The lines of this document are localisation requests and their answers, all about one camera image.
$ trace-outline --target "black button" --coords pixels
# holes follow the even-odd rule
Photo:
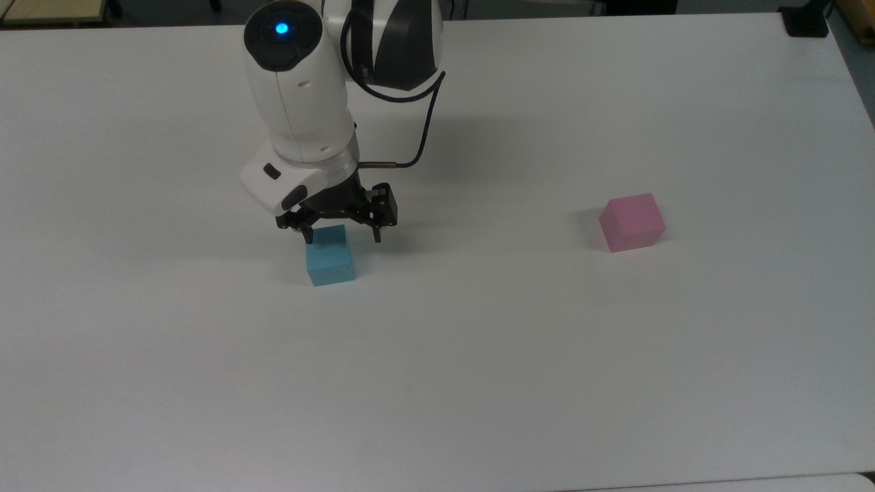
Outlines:
[[[305,198],[307,198],[307,187],[304,185],[298,185],[297,188],[291,190],[291,193],[283,198],[283,203],[281,204],[281,206],[283,207],[283,210],[288,210],[296,206]]]
[[[270,176],[271,179],[279,179],[282,175],[270,162],[264,165],[264,173]]]
[[[291,65],[298,59],[298,54],[295,53],[295,48],[289,46],[272,46],[263,48],[257,54],[258,60],[262,67],[270,67],[273,70],[288,70]]]
[[[254,16],[252,16],[250,24],[247,25],[247,29],[243,33],[243,35],[246,36],[247,44],[255,44],[258,42],[258,39],[261,38],[261,33],[258,31],[258,29],[250,26],[262,25],[262,23],[264,22],[264,17],[264,13],[256,13]]]
[[[277,32],[279,25],[285,25],[285,32]],[[263,36],[271,43],[288,43],[297,38],[300,31],[301,22],[298,16],[288,14],[268,16],[262,24]]]
[[[314,25],[312,22],[303,22],[301,32],[297,35],[297,42],[304,48],[311,48],[318,41],[322,33],[320,25]]]

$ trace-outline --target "robotic arm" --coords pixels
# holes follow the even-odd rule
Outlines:
[[[325,0],[319,7],[321,12],[305,2],[279,0],[246,24],[249,85],[269,138],[240,180],[278,227],[294,228],[308,243],[320,218],[366,224],[379,242],[382,229],[397,224],[395,198],[387,183],[365,190],[358,170],[404,165],[360,163],[346,79],[388,101],[432,94],[431,119],[443,74],[407,98],[382,96],[368,84],[410,90],[437,71],[437,0]]]

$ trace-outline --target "pink cube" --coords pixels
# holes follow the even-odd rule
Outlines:
[[[612,253],[653,246],[665,230],[652,193],[609,200],[598,222]]]

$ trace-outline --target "floor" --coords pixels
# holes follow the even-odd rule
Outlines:
[[[224,0],[220,12],[213,12],[208,0],[188,0],[186,2],[167,2],[166,0],[120,0],[124,9],[121,18],[112,22],[119,27],[143,27],[155,25],[242,25],[249,15],[269,0]],[[444,16],[459,19],[462,17],[461,4],[464,0],[455,0],[459,6],[452,7],[453,0],[440,0]],[[490,11],[496,17],[505,17],[510,12],[513,17],[519,17],[531,9],[531,2],[520,0],[469,0],[470,9],[477,11],[477,17],[483,18]],[[774,12],[783,4],[800,4],[799,0],[680,0],[678,14],[702,13],[732,13],[732,12]],[[857,84],[863,104],[875,124],[875,45],[860,44],[842,17],[836,10],[829,18],[829,25],[836,36],[836,41],[842,50],[845,63]]]

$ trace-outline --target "foam block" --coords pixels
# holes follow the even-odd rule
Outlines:
[[[307,273],[314,287],[355,280],[353,256],[349,252],[346,226],[313,230],[313,244],[307,244]]]
[[[652,193],[609,200],[598,222],[612,253],[653,246],[665,230]]]

